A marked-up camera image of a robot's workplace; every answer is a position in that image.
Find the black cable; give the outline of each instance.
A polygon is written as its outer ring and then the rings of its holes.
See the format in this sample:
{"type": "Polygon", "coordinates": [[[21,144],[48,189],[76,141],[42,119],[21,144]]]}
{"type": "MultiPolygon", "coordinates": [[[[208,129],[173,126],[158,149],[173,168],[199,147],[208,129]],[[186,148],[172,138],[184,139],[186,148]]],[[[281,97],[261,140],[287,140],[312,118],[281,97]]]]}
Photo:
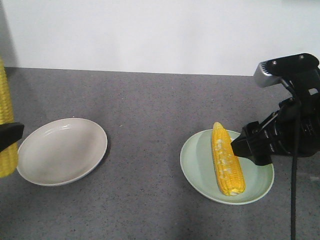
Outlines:
{"type": "Polygon", "coordinates": [[[296,240],[296,185],[297,185],[297,160],[300,133],[300,111],[294,124],[294,152],[291,168],[291,240],[296,240]]]}
{"type": "Polygon", "coordinates": [[[301,123],[301,101],[297,96],[292,84],[282,79],[282,85],[292,94],[295,103],[298,105],[299,109],[295,117],[294,122],[294,145],[293,145],[293,157],[292,157],[292,167],[291,167],[291,240],[296,240],[296,186],[297,186],[297,163],[298,163],[298,150],[299,150],[299,139],[300,139],[300,123],[301,123]]]}

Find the plate rim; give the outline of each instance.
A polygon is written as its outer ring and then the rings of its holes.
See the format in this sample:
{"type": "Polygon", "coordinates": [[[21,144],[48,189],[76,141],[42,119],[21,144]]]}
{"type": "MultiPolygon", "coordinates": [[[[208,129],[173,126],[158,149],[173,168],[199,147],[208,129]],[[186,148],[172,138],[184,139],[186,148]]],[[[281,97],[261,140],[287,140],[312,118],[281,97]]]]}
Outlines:
{"type": "Polygon", "coordinates": [[[45,187],[57,187],[57,186],[62,186],[62,185],[66,185],[66,184],[70,184],[70,183],[73,183],[77,180],[80,180],[82,178],[84,178],[86,175],[88,175],[89,173],[91,173],[96,167],[97,165],[101,162],[101,160],[104,158],[104,155],[106,154],[106,151],[107,151],[107,148],[108,148],[108,136],[107,136],[107,133],[106,131],[96,122],[92,121],[92,120],[89,120],[89,119],[86,119],[86,118],[81,118],[81,117],[69,117],[69,118],[62,118],[62,119],[58,119],[58,120],[55,120],[55,121],[51,121],[51,122],[48,122],[46,123],[45,125],[42,125],[41,127],[37,128],[36,130],[34,130],[31,134],[29,134],[29,136],[27,136],[25,138],[25,140],[23,140],[23,142],[21,143],[21,145],[19,146],[18,148],[18,165],[16,167],[18,173],[20,174],[21,177],[23,177],[25,180],[27,180],[28,182],[32,183],[32,184],[36,184],[36,185],[39,185],[39,186],[45,186],[45,187]],[[34,134],[36,134],[37,132],[39,132],[41,129],[47,127],[48,125],[52,125],[54,123],[57,123],[57,122],[62,122],[62,121],[83,121],[83,122],[89,122],[91,124],[94,124],[96,125],[100,130],[101,132],[104,134],[105,136],[105,143],[104,143],[104,146],[103,146],[103,155],[99,157],[99,160],[96,161],[96,163],[87,171],[83,172],[82,174],[80,174],[79,176],[77,177],[74,177],[70,180],[67,180],[67,181],[62,181],[62,182],[58,182],[58,183],[41,183],[41,182],[37,182],[37,181],[32,181],[30,179],[28,179],[27,176],[25,176],[24,174],[22,174],[20,168],[19,168],[19,162],[20,162],[20,156],[19,156],[19,152],[21,150],[21,148],[23,147],[23,145],[25,144],[25,142],[27,142],[28,139],[30,139],[34,134]]]}
{"type": "MultiPolygon", "coordinates": [[[[220,203],[220,204],[226,204],[226,205],[246,205],[246,204],[251,204],[251,203],[254,203],[260,199],[262,199],[269,191],[270,189],[272,188],[273,184],[274,184],[274,181],[275,181],[275,169],[274,169],[274,164],[271,163],[271,164],[268,164],[268,165],[271,165],[271,169],[272,169],[272,178],[271,178],[271,182],[268,186],[268,188],[266,189],[266,191],[261,194],[259,197],[256,197],[255,199],[252,199],[250,201],[243,201],[243,202],[230,202],[230,201],[223,201],[223,200],[219,200],[219,199],[216,199],[208,194],[205,194],[204,192],[200,191],[193,183],[192,181],[190,181],[190,179],[188,178],[188,176],[186,175],[185,171],[184,171],[184,167],[183,167],[183,164],[182,164],[182,153],[183,153],[183,150],[187,144],[187,142],[195,137],[196,135],[199,135],[199,134],[202,134],[203,132],[207,132],[207,131],[212,131],[213,129],[207,129],[207,130],[202,130],[202,131],[199,131],[199,132],[196,132],[195,134],[193,134],[192,136],[190,136],[186,141],[185,143],[183,144],[182,148],[181,148],[181,151],[180,151],[180,167],[181,167],[181,170],[183,172],[183,175],[184,177],[187,179],[187,181],[189,182],[189,184],[195,189],[197,190],[201,195],[205,196],[206,198],[212,200],[212,201],[215,201],[217,203],[220,203]]],[[[239,132],[236,132],[236,131],[232,131],[232,130],[228,130],[227,131],[229,133],[234,133],[234,134],[237,134],[237,135],[240,135],[239,132]]]]}

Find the corn on the cob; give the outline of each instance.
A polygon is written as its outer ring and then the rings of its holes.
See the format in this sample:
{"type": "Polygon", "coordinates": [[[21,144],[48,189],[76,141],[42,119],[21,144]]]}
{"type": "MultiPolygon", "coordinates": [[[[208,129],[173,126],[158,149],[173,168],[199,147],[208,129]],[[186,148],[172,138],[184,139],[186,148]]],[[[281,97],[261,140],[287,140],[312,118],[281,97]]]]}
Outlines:
{"type": "Polygon", "coordinates": [[[228,131],[219,122],[213,125],[211,147],[220,191],[227,196],[243,193],[246,184],[239,159],[232,150],[228,131]]]}
{"type": "MultiPolygon", "coordinates": [[[[7,75],[2,59],[0,58],[0,125],[12,123],[14,113],[7,82],[7,75]]],[[[18,145],[14,143],[0,152],[0,178],[12,174],[18,165],[18,145]]]]}

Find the white backdrop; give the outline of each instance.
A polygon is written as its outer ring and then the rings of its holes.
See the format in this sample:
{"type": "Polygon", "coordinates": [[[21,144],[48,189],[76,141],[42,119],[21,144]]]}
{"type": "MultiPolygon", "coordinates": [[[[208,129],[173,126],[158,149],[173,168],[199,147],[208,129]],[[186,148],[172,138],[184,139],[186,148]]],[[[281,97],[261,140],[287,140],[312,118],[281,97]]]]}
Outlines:
{"type": "Polygon", "coordinates": [[[2,0],[8,67],[253,75],[320,58],[317,0],[2,0]]]}

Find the corn cob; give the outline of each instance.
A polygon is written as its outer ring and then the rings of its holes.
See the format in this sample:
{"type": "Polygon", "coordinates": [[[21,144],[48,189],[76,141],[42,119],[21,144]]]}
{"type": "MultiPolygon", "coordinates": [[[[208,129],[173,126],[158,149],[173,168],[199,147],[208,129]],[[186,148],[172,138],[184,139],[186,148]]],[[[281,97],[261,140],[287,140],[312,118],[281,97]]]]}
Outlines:
{"type": "Polygon", "coordinates": [[[246,183],[239,159],[232,150],[229,133],[219,122],[213,125],[211,147],[216,181],[220,191],[227,196],[243,193],[246,183]]]}
{"type": "MultiPolygon", "coordinates": [[[[7,82],[7,75],[0,58],[0,125],[13,123],[14,113],[7,82]]],[[[18,165],[18,145],[14,143],[0,152],[0,178],[12,174],[18,165]]]]}

